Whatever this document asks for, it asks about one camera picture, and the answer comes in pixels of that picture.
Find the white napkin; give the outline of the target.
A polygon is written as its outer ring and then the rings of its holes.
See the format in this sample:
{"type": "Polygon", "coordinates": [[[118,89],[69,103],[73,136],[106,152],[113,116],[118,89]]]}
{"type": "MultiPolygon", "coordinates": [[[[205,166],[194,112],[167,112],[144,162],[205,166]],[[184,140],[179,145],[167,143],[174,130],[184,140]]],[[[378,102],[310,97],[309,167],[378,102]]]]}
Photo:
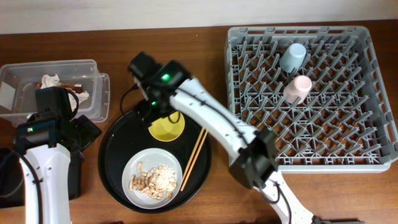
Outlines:
{"type": "MultiPolygon", "coordinates": [[[[58,75],[54,74],[52,76],[44,75],[42,77],[42,79],[41,79],[41,83],[44,84],[43,87],[41,87],[41,89],[43,89],[43,88],[53,87],[55,84],[63,83],[63,82],[60,82],[60,79],[59,79],[58,75]]],[[[81,83],[63,83],[63,84],[72,84],[72,85],[74,85],[74,84],[81,84],[81,83]]],[[[74,92],[74,94],[76,94],[79,104],[81,104],[82,102],[87,100],[89,98],[89,96],[90,96],[90,94],[86,90],[83,93],[75,93],[74,92]]]]}

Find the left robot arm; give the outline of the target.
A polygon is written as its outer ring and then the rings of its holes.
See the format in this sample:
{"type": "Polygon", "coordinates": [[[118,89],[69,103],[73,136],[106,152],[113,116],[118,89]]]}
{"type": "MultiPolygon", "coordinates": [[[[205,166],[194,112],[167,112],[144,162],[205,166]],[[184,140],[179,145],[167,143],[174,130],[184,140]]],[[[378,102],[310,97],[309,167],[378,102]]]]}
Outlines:
{"type": "Polygon", "coordinates": [[[62,87],[37,90],[38,112],[17,127],[12,151],[24,175],[26,223],[71,223],[68,170],[71,156],[80,154],[101,130],[77,115],[62,87]]]}

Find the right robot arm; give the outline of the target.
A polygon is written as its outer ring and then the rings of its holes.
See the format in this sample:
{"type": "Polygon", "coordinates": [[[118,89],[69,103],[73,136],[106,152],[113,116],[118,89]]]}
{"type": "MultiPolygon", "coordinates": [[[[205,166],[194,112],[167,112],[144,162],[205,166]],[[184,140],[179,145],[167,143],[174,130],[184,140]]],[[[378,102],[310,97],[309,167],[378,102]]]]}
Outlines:
{"type": "Polygon", "coordinates": [[[315,223],[286,184],[276,162],[275,134],[247,124],[215,100],[178,61],[165,65],[140,52],[129,63],[145,102],[137,115],[152,124],[179,111],[208,131],[229,156],[229,173],[247,189],[255,189],[282,223],[315,223]]]}

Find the pink plastic cup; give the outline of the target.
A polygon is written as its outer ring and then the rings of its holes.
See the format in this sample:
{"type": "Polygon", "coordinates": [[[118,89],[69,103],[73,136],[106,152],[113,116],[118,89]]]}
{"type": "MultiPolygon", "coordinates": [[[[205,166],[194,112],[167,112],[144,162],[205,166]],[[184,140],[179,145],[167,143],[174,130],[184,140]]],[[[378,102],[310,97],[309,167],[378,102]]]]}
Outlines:
{"type": "Polygon", "coordinates": [[[289,103],[293,103],[295,100],[299,99],[298,104],[301,104],[311,89],[311,79],[305,75],[299,75],[284,88],[283,96],[289,103]]]}

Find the blue plastic cup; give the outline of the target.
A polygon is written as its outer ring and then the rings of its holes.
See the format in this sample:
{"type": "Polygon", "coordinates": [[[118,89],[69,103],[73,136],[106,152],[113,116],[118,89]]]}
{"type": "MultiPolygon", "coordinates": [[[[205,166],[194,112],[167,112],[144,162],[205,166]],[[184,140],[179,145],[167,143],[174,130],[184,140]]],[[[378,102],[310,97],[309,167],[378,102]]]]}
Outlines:
{"type": "Polygon", "coordinates": [[[299,69],[303,64],[307,50],[304,45],[299,43],[291,44],[279,60],[280,68],[291,73],[295,69],[299,69]]]}

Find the yellow plastic bowl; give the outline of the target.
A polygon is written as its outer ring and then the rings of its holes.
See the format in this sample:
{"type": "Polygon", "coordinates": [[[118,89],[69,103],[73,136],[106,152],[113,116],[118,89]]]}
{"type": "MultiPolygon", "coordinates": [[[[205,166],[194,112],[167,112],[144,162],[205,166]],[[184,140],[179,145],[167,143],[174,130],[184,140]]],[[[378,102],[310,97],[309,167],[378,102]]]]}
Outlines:
{"type": "Polygon", "coordinates": [[[159,141],[176,140],[185,128],[185,119],[181,112],[176,111],[166,118],[159,118],[149,127],[150,134],[159,141]]]}

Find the brown foil wrapper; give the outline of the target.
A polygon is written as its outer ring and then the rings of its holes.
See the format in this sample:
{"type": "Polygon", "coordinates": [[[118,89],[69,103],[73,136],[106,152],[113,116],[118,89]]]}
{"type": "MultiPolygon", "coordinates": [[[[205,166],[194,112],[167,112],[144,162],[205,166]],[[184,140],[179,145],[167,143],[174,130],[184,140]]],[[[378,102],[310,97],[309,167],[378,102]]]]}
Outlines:
{"type": "MultiPolygon", "coordinates": [[[[34,85],[35,85],[36,88],[41,89],[41,87],[43,87],[44,84],[35,83],[34,85]]],[[[55,84],[54,86],[62,87],[62,88],[65,88],[67,90],[71,90],[71,91],[73,91],[75,93],[83,93],[83,92],[85,92],[85,89],[83,88],[83,85],[81,85],[81,84],[72,85],[72,84],[58,83],[58,84],[55,84]]]]}

